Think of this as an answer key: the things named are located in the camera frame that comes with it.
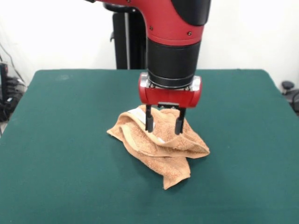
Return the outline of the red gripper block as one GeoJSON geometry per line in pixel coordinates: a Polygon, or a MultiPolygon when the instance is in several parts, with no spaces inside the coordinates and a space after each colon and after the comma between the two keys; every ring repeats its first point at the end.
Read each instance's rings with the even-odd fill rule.
{"type": "Polygon", "coordinates": [[[151,114],[151,105],[174,106],[179,108],[179,116],[176,119],[175,134],[183,133],[186,108],[194,108],[199,102],[202,92],[202,80],[200,76],[194,76],[191,84],[183,89],[165,89],[154,85],[148,73],[141,73],[138,80],[139,97],[146,105],[145,130],[153,132],[154,119],[151,114]]]}

